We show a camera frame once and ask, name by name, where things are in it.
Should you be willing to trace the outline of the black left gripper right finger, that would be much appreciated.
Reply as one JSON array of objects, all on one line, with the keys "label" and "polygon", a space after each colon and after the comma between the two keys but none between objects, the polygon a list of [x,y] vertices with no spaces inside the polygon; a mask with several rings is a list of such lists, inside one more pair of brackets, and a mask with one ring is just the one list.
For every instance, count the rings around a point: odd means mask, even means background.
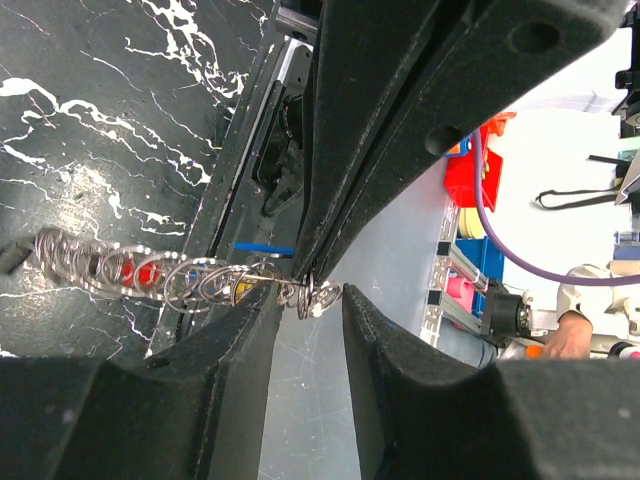
[{"label": "black left gripper right finger", "polygon": [[635,479],[635,360],[474,368],[346,285],[343,335],[365,479]]}]

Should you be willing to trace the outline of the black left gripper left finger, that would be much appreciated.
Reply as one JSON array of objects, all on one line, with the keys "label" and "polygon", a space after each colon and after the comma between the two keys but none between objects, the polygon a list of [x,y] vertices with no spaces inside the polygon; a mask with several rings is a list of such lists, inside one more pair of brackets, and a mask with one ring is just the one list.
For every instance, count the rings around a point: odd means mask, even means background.
[{"label": "black left gripper left finger", "polygon": [[260,283],[221,319],[132,368],[4,359],[2,477],[256,478],[277,296]]}]

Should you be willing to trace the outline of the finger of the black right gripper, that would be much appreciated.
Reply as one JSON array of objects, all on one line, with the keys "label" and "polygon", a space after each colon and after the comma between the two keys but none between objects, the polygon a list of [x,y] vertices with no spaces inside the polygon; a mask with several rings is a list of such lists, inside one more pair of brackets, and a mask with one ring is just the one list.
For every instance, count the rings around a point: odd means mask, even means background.
[{"label": "finger of the black right gripper", "polygon": [[304,111],[304,208],[292,272],[329,274],[362,229],[465,135],[436,80],[469,1],[327,1]]},{"label": "finger of the black right gripper", "polygon": [[621,1],[327,1],[314,50],[314,276],[450,148],[617,29]]}]

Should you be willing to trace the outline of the round metal keyring disc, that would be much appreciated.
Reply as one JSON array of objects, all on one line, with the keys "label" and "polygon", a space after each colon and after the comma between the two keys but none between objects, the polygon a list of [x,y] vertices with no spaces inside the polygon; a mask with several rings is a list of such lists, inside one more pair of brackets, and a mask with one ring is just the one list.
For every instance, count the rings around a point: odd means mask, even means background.
[{"label": "round metal keyring disc", "polygon": [[[49,278],[103,297],[158,301],[178,313],[204,313],[212,306],[235,306],[234,286],[252,280],[275,286],[276,303],[294,309],[300,319],[318,318],[342,296],[333,281],[316,283],[312,274],[290,279],[273,262],[229,264],[212,257],[190,258],[174,251],[154,251],[142,245],[87,240],[59,228],[41,229],[29,244]],[[157,286],[143,290],[120,282],[123,264],[132,259],[140,268],[153,262],[162,276]]]}]

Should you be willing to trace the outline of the blue tagged key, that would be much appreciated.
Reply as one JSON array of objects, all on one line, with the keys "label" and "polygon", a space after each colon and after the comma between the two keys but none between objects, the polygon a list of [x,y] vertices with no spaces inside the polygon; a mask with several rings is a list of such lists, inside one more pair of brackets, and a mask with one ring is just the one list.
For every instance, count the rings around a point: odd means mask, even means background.
[{"label": "blue tagged key", "polygon": [[256,255],[264,255],[273,258],[292,258],[295,254],[293,247],[274,246],[250,242],[235,242],[234,248],[238,251],[251,252]]}]

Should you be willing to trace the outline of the person's hand in background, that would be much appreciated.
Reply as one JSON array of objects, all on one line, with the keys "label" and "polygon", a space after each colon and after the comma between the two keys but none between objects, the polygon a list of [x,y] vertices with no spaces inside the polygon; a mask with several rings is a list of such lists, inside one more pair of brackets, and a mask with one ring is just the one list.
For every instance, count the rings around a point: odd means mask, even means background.
[{"label": "person's hand in background", "polygon": [[593,325],[576,312],[566,312],[543,348],[543,356],[556,359],[585,359],[590,356]]}]

